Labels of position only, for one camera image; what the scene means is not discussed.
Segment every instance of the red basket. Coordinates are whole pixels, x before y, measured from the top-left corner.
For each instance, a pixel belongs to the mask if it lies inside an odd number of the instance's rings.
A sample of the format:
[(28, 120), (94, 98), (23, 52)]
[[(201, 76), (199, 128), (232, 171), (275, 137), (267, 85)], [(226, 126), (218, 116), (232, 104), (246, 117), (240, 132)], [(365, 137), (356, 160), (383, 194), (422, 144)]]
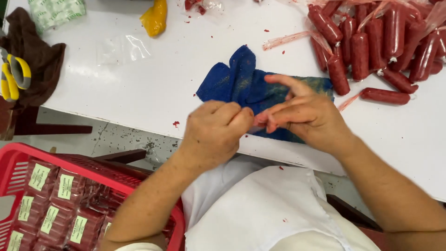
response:
[[(12, 231), (14, 213), (24, 193), (25, 175), (30, 156), (78, 173), (86, 178), (100, 182), (125, 197), (135, 190), (141, 180), (112, 170), (86, 156), (76, 154), (51, 154), (23, 143), (10, 143), (0, 149), (0, 197), (14, 195), (12, 213), (0, 221), (0, 250), (7, 248)], [(181, 200), (170, 212), (175, 222), (167, 251), (182, 249), (185, 233), (184, 214)]]

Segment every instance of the hand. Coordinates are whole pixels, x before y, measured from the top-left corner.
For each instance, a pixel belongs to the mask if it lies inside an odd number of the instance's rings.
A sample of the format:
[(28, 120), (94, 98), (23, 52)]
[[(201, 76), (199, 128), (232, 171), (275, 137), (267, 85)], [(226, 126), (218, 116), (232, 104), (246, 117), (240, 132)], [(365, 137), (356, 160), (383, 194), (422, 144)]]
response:
[(305, 83), (285, 75), (266, 75), (265, 81), (288, 86), (290, 91), (284, 103), (258, 114), (255, 126), (266, 126), (268, 133), (278, 126), (286, 128), (309, 146), (338, 159), (351, 153), (358, 138), (327, 96), (317, 94)]
[(254, 113), (235, 102), (208, 101), (187, 119), (177, 151), (194, 171), (208, 171), (228, 161), (239, 149), (239, 140), (252, 126)]

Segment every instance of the white label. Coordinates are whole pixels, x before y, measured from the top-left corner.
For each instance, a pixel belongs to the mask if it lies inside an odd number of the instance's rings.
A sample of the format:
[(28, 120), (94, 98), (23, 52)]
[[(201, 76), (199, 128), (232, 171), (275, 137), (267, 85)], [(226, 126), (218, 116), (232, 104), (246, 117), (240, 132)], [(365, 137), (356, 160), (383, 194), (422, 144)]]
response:
[(12, 231), (11, 239), (9, 240), (8, 248), (6, 251), (18, 251), (20, 248), (20, 242), (22, 241), (23, 234)]
[(87, 219), (81, 216), (76, 217), (76, 222), (74, 222), (73, 232), (71, 233), (70, 241), (80, 244), (82, 239), (82, 234), (85, 229), (85, 223)]
[(44, 167), (42, 165), (36, 164), (29, 180), (28, 186), (34, 188), (35, 190), (42, 191), (43, 185), (45, 185), (45, 180), (48, 177), (48, 173), (51, 169)]
[(59, 191), (57, 196), (62, 199), (69, 200), (71, 196), (71, 186), (73, 184), (73, 176), (62, 174), (60, 175)]
[(23, 196), (22, 204), (20, 205), (19, 221), (27, 222), (29, 217), (29, 211), (31, 210), (31, 204), (33, 203), (34, 197)]
[(107, 223), (107, 227), (105, 227), (105, 231), (104, 231), (104, 234), (105, 233), (107, 233), (107, 230), (108, 230), (108, 228), (110, 227), (112, 225), (112, 223), (111, 222), (109, 222), (109, 223)]
[(53, 222), (56, 219), (57, 213), (59, 213), (59, 208), (50, 206), (48, 212), (46, 212), (45, 220), (42, 223), (40, 230), (45, 234), (49, 234), (51, 228), (53, 227)]

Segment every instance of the brown cloth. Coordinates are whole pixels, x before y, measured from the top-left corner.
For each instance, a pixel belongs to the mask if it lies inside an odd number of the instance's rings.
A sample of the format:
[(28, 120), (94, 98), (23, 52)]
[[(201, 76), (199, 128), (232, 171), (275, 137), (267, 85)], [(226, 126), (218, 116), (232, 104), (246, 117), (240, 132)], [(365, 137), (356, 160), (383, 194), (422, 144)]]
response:
[(8, 109), (22, 110), (28, 106), (40, 106), (56, 89), (66, 44), (49, 46), (41, 40), (34, 22), (21, 7), (16, 8), (6, 20), (9, 22), (8, 35), (0, 38), (0, 46), (8, 53), (24, 59), (31, 69), (30, 87), (19, 90), (18, 101), (11, 102)]

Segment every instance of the yellow scissors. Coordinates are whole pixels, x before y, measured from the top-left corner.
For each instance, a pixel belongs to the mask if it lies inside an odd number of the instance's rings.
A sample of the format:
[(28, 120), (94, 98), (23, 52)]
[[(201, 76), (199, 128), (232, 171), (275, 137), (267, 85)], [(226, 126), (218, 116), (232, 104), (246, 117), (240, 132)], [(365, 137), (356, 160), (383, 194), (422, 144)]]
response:
[(27, 62), (9, 54), (0, 47), (3, 64), (1, 66), (1, 93), (8, 102), (19, 99), (19, 89), (26, 90), (31, 85), (31, 70)]

